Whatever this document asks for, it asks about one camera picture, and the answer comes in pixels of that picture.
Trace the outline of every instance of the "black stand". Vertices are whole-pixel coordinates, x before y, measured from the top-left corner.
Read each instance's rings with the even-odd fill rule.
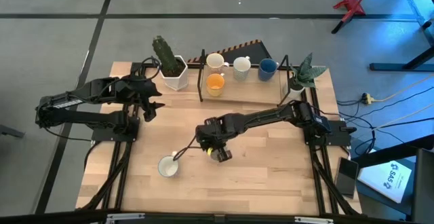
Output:
[[[434,47],[429,48],[407,64],[371,63],[371,71],[420,71],[434,72],[434,64],[424,64],[434,57]]]
[[[3,126],[3,125],[0,125],[0,134],[15,136],[16,138],[22,138],[24,136],[23,132],[19,132],[15,129],[8,128],[7,126]]]
[[[418,149],[432,150],[434,148],[434,134],[424,136],[408,143],[403,143],[387,149],[381,149],[374,153],[369,153],[352,159],[359,164],[359,169],[375,166],[390,162],[391,160],[399,160],[405,157],[415,156]]]

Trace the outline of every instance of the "gray mug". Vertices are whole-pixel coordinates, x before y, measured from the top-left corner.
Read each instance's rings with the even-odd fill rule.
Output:
[[[244,81],[250,70],[250,58],[249,57],[239,57],[233,62],[233,77],[237,81]]]

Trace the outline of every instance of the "yellow cable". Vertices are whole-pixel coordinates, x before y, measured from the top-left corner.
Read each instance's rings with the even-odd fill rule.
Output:
[[[408,86],[408,87],[406,87],[404,89],[401,89],[397,93],[395,93],[393,95],[390,95],[390,96],[388,96],[387,98],[384,98],[384,99],[379,99],[378,100],[378,99],[374,99],[374,98],[371,97],[372,101],[374,101],[374,102],[384,102],[384,101],[389,100],[389,99],[393,98],[394,96],[396,96],[396,95],[398,95],[398,94],[400,94],[400,93],[402,93],[402,92],[404,92],[404,91],[406,91],[406,90],[408,90],[408,89],[410,89],[410,88],[412,88],[412,87],[414,87],[414,86],[416,86],[416,85],[418,85],[418,84],[420,84],[420,83],[422,83],[422,82],[424,82],[424,81],[426,81],[426,80],[428,80],[428,79],[430,79],[432,77],[434,77],[434,74],[429,75],[428,77],[426,77],[426,78],[424,78],[424,79],[422,79],[420,81],[417,81],[417,82],[413,83],[412,85],[410,85],[410,86]]]

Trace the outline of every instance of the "cactus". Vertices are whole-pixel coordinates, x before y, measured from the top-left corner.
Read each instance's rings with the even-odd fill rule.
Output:
[[[161,61],[161,72],[166,77],[177,77],[184,70],[184,64],[176,61],[169,44],[161,36],[154,37],[152,42],[154,52]]]

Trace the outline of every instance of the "blue mug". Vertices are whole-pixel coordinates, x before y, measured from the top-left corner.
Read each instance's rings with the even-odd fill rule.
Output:
[[[258,76],[261,81],[268,81],[274,76],[278,68],[276,61],[265,58],[259,63]]]

